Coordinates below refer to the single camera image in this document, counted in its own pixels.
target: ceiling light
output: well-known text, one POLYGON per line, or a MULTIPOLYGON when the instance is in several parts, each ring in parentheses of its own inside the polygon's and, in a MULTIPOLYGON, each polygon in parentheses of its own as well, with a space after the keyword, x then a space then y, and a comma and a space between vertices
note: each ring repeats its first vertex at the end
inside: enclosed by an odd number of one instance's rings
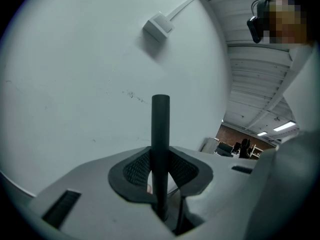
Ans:
POLYGON ((281 131, 283 129, 286 129, 286 128, 290 127, 290 126, 294 126, 295 124, 296 124, 295 122, 289 121, 289 122, 285 123, 284 125, 281 125, 281 126, 279 126, 277 128, 274 128, 273 130, 276 131, 276 132, 279 132, 279 131, 281 131))
POLYGON ((266 131, 263 131, 263 132, 261 132, 261 133, 259 133, 259 134, 257 134, 258 136, 262 136, 262 135, 265 135, 265 134, 267 134, 267 132, 266 131))

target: black slot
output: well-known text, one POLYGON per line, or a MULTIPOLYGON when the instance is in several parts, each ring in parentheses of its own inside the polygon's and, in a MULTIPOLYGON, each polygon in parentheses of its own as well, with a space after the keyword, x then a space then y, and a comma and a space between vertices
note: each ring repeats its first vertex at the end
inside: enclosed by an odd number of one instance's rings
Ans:
POLYGON ((78 192, 71 190, 65 191, 63 195, 54 203, 54 205, 46 212, 42 219, 58 229, 80 196, 81 194, 78 192))
POLYGON ((240 173, 244 173, 244 174, 251 174, 251 172, 253 170, 251 168, 247 168, 247 167, 243 167, 243 166, 239 166, 239 165, 233 166, 231 169, 238 171, 240 173))

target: white wall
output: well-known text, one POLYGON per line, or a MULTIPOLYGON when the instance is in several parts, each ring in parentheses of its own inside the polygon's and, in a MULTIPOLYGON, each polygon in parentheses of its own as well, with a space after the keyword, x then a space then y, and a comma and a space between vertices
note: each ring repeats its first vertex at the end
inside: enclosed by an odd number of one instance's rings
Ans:
POLYGON ((312 54, 283 96, 301 131, 320 130, 320 49, 312 54))
POLYGON ((155 94, 170 95, 172 146, 216 136, 231 69, 206 1, 162 45, 142 31, 184 1, 28 0, 0 51, 4 174, 37 194, 79 164, 150 145, 155 94))

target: black cylinder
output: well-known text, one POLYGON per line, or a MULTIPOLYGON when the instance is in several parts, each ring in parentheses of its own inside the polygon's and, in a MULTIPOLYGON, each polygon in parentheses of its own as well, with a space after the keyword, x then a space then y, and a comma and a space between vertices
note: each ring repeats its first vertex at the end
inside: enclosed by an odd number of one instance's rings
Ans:
POLYGON ((152 192, 157 197, 153 207, 165 221, 168 218, 168 164, 170 135, 170 97, 158 94, 152 96, 151 112, 151 153, 152 192))

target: ceiling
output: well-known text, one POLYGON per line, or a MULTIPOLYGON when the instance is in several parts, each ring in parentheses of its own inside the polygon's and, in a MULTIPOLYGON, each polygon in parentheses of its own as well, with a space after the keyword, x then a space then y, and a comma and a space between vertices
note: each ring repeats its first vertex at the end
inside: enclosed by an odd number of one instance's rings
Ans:
POLYGON ((265 131, 262 138, 270 142, 297 132, 297 124, 279 132, 273 129, 295 121, 283 93, 306 60, 300 48, 253 42, 247 20, 253 16, 254 0, 207 1, 220 22, 231 62, 233 81, 223 121, 250 134, 265 131))

